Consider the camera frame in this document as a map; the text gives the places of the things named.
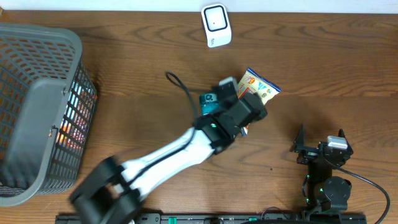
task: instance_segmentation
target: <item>gray plastic basket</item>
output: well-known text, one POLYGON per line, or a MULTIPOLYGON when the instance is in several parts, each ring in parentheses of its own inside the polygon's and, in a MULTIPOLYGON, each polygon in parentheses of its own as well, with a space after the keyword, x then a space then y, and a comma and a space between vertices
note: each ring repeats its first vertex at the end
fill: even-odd
POLYGON ((73 32, 0 23, 0 206, 76 182, 97 93, 73 32))

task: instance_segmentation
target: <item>wooden surface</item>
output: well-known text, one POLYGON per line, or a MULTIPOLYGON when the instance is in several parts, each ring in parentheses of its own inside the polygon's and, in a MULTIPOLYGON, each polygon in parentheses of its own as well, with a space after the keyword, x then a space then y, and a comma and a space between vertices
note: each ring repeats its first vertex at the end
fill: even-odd
MULTIPOLYGON (((354 149, 345 168, 383 186, 391 197, 384 223, 398 222, 398 16, 231 13, 232 42, 209 49, 199 13, 6 11, 11 22, 64 27, 83 42, 83 62, 101 96, 80 180, 100 160, 132 149, 138 157, 179 137, 192 122, 183 91, 208 88, 247 67, 279 85, 268 117, 222 154, 171 178, 146 208, 165 213, 299 211, 307 167, 289 147, 304 123, 316 146, 343 128, 354 149)), ((353 184, 350 212, 374 223, 383 194, 338 171, 353 184)), ((0 223, 53 223, 73 212, 61 195, 0 208, 0 223)))

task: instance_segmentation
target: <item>yellow snack package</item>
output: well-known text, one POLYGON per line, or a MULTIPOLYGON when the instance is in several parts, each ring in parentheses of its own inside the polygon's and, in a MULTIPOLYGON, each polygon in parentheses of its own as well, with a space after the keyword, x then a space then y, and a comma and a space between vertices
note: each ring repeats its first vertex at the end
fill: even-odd
MULTIPOLYGON (((253 69, 248 68, 238 83, 238 98, 242 98, 245 93, 257 93, 265 105, 276 94, 280 93, 280 88, 272 82, 258 75, 253 69)), ((248 127, 242 128, 242 135, 248 134, 248 127)))

